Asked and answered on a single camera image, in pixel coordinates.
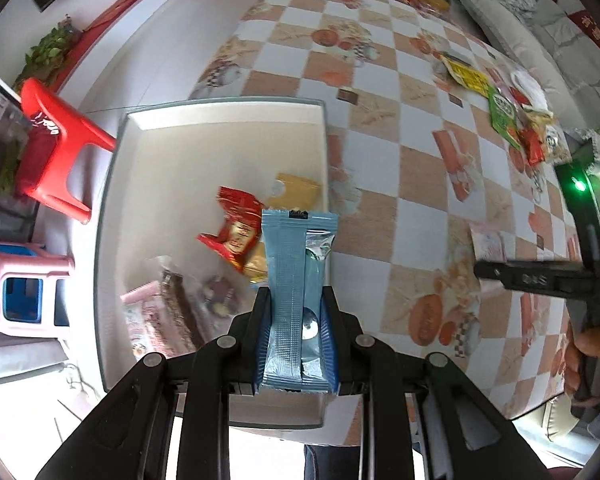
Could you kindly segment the right hand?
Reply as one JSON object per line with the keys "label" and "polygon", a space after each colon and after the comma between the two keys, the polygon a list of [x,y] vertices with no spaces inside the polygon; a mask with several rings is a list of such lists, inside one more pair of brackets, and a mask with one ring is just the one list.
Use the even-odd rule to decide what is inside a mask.
{"label": "right hand", "polygon": [[565,393],[577,406],[600,404],[600,396],[577,400],[576,393],[581,385],[580,364],[582,356],[600,359],[600,328],[591,328],[577,335],[571,334],[565,351]]}

